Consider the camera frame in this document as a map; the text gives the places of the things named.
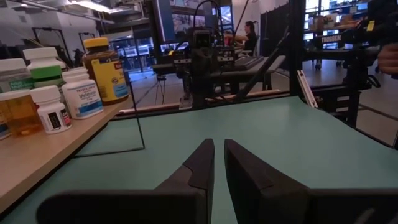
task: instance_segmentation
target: person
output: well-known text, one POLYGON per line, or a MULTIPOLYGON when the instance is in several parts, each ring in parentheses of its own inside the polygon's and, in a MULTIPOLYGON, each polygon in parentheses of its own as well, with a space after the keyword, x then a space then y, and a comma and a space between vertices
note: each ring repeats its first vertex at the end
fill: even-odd
POLYGON ((75 68, 83 66, 81 58, 83 57, 84 53, 79 48, 76 48, 76 50, 73 51, 75 52, 75 68))
MULTIPOLYGON (((254 49, 257 45, 257 34, 254 30, 253 21, 247 21, 244 26, 244 31, 246 35, 236 35, 235 41, 238 47, 243 47, 243 50, 250 50, 250 56, 253 56, 254 49)), ((224 34, 224 38, 233 38, 233 34, 224 34)))
POLYGON ((398 74, 398 43, 387 44, 379 53, 379 69, 389 75, 398 74))

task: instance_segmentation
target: amber plastic bottle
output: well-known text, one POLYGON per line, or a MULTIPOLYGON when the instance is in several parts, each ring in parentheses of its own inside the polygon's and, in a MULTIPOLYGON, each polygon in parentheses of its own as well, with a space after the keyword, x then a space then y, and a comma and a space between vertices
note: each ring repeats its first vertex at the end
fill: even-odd
POLYGON ((129 92, 123 68, 118 54, 109 49, 108 39, 87 39, 84 45, 88 52, 83 56, 83 63, 90 79, 97 83, 103 104, 113 105, 126 100, 129 92))

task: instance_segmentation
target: woman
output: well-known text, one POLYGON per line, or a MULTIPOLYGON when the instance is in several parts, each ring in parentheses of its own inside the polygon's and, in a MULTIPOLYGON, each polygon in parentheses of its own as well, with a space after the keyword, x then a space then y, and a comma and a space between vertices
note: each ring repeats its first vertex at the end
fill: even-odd
MULTIPOLYGON (((236 35, 235 41, 237 42, 236 45, 238 47, 243 47, 243 50, 250 50, 250 56, 253 56, 254 49, 256 48, 257 44, 257 35, 256 31, 254 30, 254 23, 253 21, 247 21, 244 26, 244 31, 246 35, 236 35)), ((233 38, 233 34, 224 34, 224 37, 233 38)))

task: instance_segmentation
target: shelf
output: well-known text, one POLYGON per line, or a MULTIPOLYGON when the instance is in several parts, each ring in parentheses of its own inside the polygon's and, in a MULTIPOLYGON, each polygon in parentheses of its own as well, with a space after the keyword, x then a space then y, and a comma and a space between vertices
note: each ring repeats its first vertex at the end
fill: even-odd
POLYGON ((131 105, 129 98, 122 103, 105 106, 102 113, 91 118, 73 120, 72 127, 59 134, 48 135, 41 131, 0 141, 0 213, 76 151, 120 110, 131 105))

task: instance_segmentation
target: pill bottle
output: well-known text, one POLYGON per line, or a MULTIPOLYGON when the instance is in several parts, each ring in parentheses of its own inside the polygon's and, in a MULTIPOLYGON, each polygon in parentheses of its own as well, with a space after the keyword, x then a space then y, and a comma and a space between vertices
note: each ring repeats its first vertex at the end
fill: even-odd
POLYGON ((29 90, 0 93, 0 113, 13 137, 26 136, 43 129, 29 90))
POLYGON ((57 86, 36 88, 30 94, 39 106, 37 113, 47 134, 57 134, 71 128, 72 122, 65 105, 60 102, 61 94, 57 86))
POLYGON ((8 130, 6 119, 0 111, 0 140, 3 140, 8 136, 10 136, 10 131, 8 130))
POLYGON ((25 49, 24 55, 26 60, 30 60, 27 69, 32 74, 36 88, 50 85, 61 86, 62 67, 65 67, 65 64, 57 60, 58 54, 55 47, 25 49))
POLYGON ((32 89, 34 81, 22 58, 0 60, 0 93, 32 89))
POLYGON ((104 105, 122 102, 129 97, 122 65, 118 54, 109 49, 106 37, 86 39, 87 53, 83 63, 90 79, 97 83, 104 105))
POLYGON ((88 79, 86 68, 63 72, 62 78, 66 82, 62 92, 73 119, 86 119, 104 111, 97 84, 88 79))

